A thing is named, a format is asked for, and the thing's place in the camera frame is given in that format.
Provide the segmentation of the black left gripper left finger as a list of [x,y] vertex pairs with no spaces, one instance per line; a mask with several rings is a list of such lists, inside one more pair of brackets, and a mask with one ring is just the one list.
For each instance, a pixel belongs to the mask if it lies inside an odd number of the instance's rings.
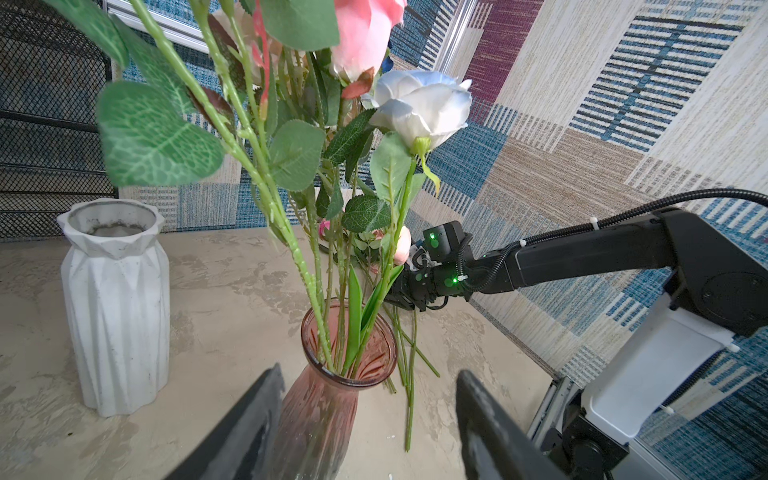
[[169,479],[265,479],[285,384],[278,364],[265,370]]

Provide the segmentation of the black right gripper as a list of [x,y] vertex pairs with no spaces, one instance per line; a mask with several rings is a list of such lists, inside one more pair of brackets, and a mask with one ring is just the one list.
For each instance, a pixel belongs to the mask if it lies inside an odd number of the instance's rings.
[[462,243],[468,235],[458,221],[423,231],[423,239],[412,243],[409,258],[392,283],[384,301],[404,310],[439,310],[450,297],[468,300],[472,292],[458,272]]

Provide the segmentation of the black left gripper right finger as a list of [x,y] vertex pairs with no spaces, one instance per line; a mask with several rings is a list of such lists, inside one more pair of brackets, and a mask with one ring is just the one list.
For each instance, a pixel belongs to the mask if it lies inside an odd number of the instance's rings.
[[563,479],[469,370],[459,372],[456,413],[468,479]]

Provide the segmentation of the pink tulip stem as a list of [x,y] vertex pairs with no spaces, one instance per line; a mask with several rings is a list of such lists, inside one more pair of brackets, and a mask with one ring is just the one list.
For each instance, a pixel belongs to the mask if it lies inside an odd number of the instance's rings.
[[363,303],[363,290],[356,271],[351,270],[348,285],[348,333],[343,371],[351,374],[359,365],[372,335],[375,319],[386,294],[403,270],[410,249],[411,234],[403,226],[389,246],[382,250],[381,277],[371,296]]

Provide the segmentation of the pink ribbed glass vase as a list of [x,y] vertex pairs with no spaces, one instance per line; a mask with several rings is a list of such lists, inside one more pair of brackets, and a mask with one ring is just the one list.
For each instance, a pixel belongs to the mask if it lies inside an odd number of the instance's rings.
[[320,346],[313,311],[306,312],[300,334],[307,366],[283,400],[267,477],[334,479],[347,453],[359,393],[383,383],[397,365],[394,333],[378,316],[351,378],[328,371],[317,359]]

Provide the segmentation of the white single rose stem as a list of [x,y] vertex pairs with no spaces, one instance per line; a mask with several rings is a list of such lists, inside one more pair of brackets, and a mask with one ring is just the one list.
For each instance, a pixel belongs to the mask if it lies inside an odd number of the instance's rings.
[[363,233],[383,229],[387,248],[405,226],[416,183],[440,179],[427,165],[430,152],[467,126],[472,106],[470,79],[439,71],[395,71],[382,75],[374,88],[376,106],[369,124],[384,133],[370,159],[375,194],[352,198],[344,228]]

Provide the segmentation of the blue rose stem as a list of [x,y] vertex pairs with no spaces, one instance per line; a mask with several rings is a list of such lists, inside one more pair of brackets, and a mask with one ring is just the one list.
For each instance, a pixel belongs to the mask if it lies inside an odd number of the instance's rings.
[[394,66],[394,62],[389,54],[387,54],[381,64],[379,73],[381,75],[386,74],[387,72],[391,71]]

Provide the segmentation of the white ribbed ceramic vase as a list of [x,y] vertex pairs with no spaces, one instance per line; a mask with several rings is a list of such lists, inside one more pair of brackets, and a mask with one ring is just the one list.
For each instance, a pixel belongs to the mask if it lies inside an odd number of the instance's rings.
[[102,198],[57,222],[71,244],[61,278],[84,404],[102,417],[130,415],[169,378],[165,219],[154,206]]

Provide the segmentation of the pink rose stem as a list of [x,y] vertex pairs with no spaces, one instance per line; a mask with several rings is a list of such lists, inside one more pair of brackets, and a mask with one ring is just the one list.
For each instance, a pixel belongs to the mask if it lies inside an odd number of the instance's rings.
[[[343,129],[351,120],[351,111],[359,98],[372,88],[388,49],[391,30],[403,21],[405,1],[336,1],[334,3],[340,32],[340,44],[331,49],[334,74],[346,86],[342,90],[337,127]],[[346,310],[339,312],[340,353],[344,364],[339,372],[346,377],[357,374],[367,344],[372,338],[383,286],[373,290],[368,305],[363,304],[363,290],[352,266],[351,241],[343,235],[338,240],[339,302]]]

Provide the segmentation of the white blue rose spray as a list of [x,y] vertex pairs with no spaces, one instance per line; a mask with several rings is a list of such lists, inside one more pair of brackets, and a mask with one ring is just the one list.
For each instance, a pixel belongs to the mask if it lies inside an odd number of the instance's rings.
[[[330,78],[331,49],[340,44],[335,1],[257,1],[270,38],[270,93],[278,112],[267,119],[267,165],[279,203],[289,220],[296,219],[317,247],[318,223],[331,220],[338,197],[338,171],[325,158],[329,142],[327,100],[339,90]],[[223,75],[209,55],[219,85],[201,84],[181,58],[157,19],[142,1],[132,5],[145,35],[91,1],[56,1],[53,8],[121,67],[135,66],[139,81],[115,81],[99,95],[96,121],[107,176],[117,187],[179,186],[216,173],[226,157],[246,171],[255,202],[278,238],[276,221],[259,205],[266,196],[256,186],[246,163],[257,165],[251,143],[232,102],[225,96]],[[336,369],[335,333],[329,325],[330,284],[319,276],[318,262],[308,262],[324,300],[332,359]]]

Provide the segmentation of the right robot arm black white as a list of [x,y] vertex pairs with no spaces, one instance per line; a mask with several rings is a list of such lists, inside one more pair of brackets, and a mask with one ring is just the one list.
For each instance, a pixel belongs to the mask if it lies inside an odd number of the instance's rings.
[[398,275],[386,299],[435,310],[451,297],[635,271],[619,297],[602,303],[605,315],[632,335],[569,405],[556,446],[571,476],[605,476],[648,417],[682,396],[736,338],[767,326],[766,268],[683,209],[702,199],[767,202],[743,189],[678,193],[478,258],[470,235],[450,222],[425,231],[414,266]]

